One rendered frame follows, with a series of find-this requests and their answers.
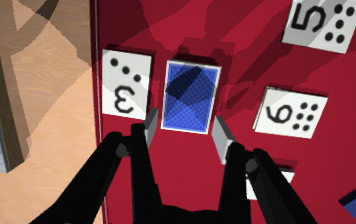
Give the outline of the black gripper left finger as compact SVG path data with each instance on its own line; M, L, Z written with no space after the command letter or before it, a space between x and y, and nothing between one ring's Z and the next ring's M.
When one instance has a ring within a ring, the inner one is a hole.
M167 224L148 152L157 120L158 108L152 107L143 124L131 125L131 136L108 133L55 203L29 224L93 224L122 157L130 152L133 222Z

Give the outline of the blue notebook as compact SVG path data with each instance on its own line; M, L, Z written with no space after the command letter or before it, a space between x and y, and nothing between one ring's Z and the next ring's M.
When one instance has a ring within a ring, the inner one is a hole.
M339 203L356 219L356 190L339 200Z

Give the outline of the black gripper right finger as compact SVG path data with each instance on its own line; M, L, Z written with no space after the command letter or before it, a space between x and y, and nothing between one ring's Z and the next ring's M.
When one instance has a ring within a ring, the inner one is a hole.
M211 134L225 164L218 207L221 224L252 224L246 174L266 224L318 224L265 150L245 150L221 116L215 115Z

